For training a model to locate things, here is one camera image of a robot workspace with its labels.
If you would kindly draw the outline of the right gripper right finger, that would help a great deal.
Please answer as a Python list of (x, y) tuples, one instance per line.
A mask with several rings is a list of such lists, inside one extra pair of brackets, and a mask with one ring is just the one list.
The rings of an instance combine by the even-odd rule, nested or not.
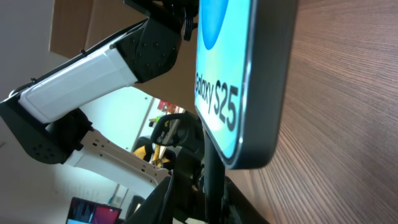
[(269, 224), (229, 177), (224, 178), (222, 223)]

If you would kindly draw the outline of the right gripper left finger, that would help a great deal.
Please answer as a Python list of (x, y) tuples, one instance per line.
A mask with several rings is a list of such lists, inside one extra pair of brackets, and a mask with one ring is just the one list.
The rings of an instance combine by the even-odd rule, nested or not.
[(162, 224), (173, 222), (174, 176), (166, 177), (144, 203), (123, 224)]

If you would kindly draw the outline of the blue Galaxy smartphone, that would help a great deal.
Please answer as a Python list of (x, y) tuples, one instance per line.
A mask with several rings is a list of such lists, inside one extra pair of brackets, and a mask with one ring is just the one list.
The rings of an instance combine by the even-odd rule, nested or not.
[(195, 108), (229, 169), (275, 153), (296, 0), (201, 0)]

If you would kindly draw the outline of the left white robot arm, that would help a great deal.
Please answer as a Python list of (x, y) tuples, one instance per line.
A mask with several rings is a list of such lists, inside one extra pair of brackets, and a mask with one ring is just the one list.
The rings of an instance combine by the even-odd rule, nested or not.
[(104, 137), (81, 107), (171, 70), (182, 41), (197, 27), (199, 3), (130, 0), (127, 5), (146, 18), (13, 90), (1, 103), (1, 118), (31, 158), (92, 171), (146, 198), (170, 171)]

